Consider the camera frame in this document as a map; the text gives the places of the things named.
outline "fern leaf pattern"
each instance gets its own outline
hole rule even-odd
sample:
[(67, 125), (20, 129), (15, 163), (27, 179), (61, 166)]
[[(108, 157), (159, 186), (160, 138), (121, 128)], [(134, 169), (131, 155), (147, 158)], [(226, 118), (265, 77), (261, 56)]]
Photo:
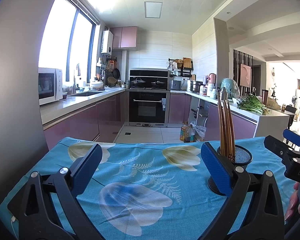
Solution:
[(163, 167), (154, 168), (152, 167), (154, 163), (154, 158), (149, 163), (135, 163), (132, 164), (132, 162), (136, 161), (140, 157), (140, 153), (138, 153), (135, 157), (130, 158), (128, 160), (124, 160), (119, 163), (112, 163), (112, 164), (118, 164), (119, 165), (119, 171), (114, 174), (119, 175), (124, 172), (125, 168), (130, 167), (131, 171), (128, 175), (123, 175), (121, 177), (125, 178), (132, 178), (132, 177), (140, 177), (140, 179), (131, 181), (131, 183), (141, 183), (143, 186), (147, 186), (150, 189), (153, 189), (155, 191), (160, 191), (162, 194), (165, 194), (169, 197), (172, 197), (177, 201), (177, 203), (181, 204), (182, 198), (181, 198), (181, 190), (178, 189), (179, 186), (177, 186), (177, 181), (171, 182), (171, 180), (174, 179), (174, 176), (170, 178), (166, 178), (169, 171), (167, 172), (160, 172), (160, 170)]

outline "water heater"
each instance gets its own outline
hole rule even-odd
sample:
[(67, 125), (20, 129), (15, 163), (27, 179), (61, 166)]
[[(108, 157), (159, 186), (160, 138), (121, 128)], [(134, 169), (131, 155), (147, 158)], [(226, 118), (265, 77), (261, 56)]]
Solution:
[(103, 31), (102, 33), (102, 43), (101, 43), (101, 53), (111, 56), (112, 54), (112, 41), (113, 34), (111, 31)]

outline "black mesh holder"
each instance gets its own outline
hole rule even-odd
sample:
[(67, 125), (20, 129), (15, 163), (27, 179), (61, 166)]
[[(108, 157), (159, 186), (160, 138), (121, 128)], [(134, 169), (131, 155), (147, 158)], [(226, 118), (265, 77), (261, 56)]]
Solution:
[[(217, 153), (220, 154), (220, 147), (217, 149)], [(235, 155), (234, 162), (231, 162), (234, 166), (241, 166), (244, 169), (248, 166), (248, 164), (252, 161), (251, 153), (246, 149), (239, 145), (235, 145)], [(220, 196), (225, 196), (225, 194), (221, 193), (218, 190), (217, 185), (214, 183), (213, 178), (210, 176), (208, 179), (208, 187), (209, 189)]]

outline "microwave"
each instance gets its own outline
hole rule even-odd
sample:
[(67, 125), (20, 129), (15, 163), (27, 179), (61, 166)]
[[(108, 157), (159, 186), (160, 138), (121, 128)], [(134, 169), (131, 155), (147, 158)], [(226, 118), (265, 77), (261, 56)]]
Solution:
[(39, 68), (38, 92), (39, 105), (62, 99), (62, 70)]

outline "white countertop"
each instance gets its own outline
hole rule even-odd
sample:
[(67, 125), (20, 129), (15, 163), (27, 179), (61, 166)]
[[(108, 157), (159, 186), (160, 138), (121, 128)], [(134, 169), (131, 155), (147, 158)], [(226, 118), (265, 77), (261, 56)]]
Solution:
[(42, 124), (50, 122), (65, 114), (69, 114), (79, 108), (96, 103), (100, 100), (108, 98), (125, 91), (125, 88), (109, 88), (106, 87), (105, 92), (88, 96), (88, 97), (72, 97), (68, 96), (66, 100), (59, 100), (57, 102), (48, 103), (40, 106)]
[[(218, 100), (207, 97), (207, 96), (200, 96), (198, 93), (193, 93), (193, 92), (189, 92), (189, 91), (183, 91), (183, 90), (171, 90), (170, 91), (171, 94), (187, 94), (187, 95), (191, 95), (193, 97), (208, 101), (210, 103), (214, 103), (216, 105), (218, 105)], [(272, 109), (267, 109), (269, 112), (265, 115), (263, 114), (257, 114), (254, 112), (250, 112), (250, 111), (246, 111), (246, 110), (242, 110), (237, 108), (234, 103), (229, 102), (230, 105), (230, 110), (233, 112), (236, 112), (238, 114), (241, 114), (245, 117), (248, 117), (252, 120), (258, 121), (260, 117), (270, 117), (270, 116), (287, 116), (286, 114), (282, 113), (282, 112), (278, 112)]]

